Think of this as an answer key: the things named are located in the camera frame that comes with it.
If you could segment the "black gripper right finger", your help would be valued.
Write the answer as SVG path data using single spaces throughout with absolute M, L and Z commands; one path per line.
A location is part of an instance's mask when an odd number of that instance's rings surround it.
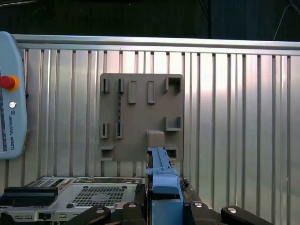
M 185 225 L 272 225 L 271 222 L 238 206 L 225 206 L 220 212 L 201 201 L 192 187 L 183 193 L 183 221 Z

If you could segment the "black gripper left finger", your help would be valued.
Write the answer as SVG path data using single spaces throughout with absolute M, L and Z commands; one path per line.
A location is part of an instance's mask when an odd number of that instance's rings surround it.
M 69 225 L 147 225 L 150 219 L 152 188 L 137 184 L 133 200 L 124 201 L 127 187 L 102 187 L 101 192 L 84 197 L 80 203 L 91 206 L 76 215 Z

